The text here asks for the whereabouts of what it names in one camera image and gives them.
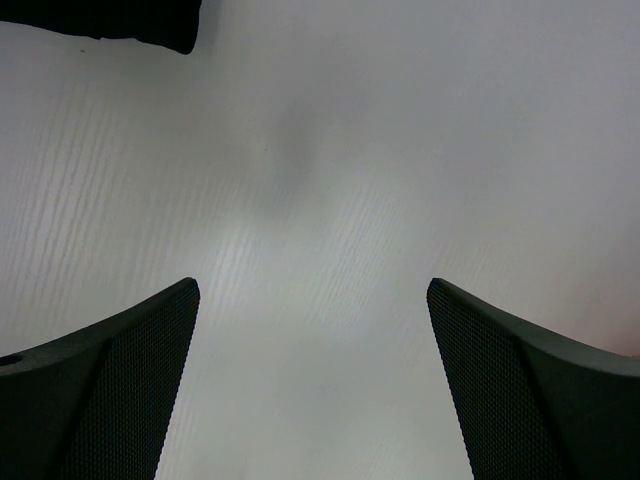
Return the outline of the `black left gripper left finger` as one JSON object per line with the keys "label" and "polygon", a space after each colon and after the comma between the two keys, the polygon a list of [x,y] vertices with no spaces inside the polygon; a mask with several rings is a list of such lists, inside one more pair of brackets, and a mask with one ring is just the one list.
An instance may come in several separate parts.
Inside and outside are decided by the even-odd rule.
{"label": "black left gripper left finger", "polygon": [[185,278],[2,357],[2,478],[154,478],[198,309],[198,284]]}

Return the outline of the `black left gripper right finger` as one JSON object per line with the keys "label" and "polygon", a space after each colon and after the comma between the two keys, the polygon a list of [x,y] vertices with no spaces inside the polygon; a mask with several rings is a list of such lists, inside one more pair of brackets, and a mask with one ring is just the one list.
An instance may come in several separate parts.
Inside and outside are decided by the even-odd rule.
{"label": "black left gripper right finger", "polygon": [[638,478],[638,359],[441,278],[431,280],[427,304],[474,478]]}

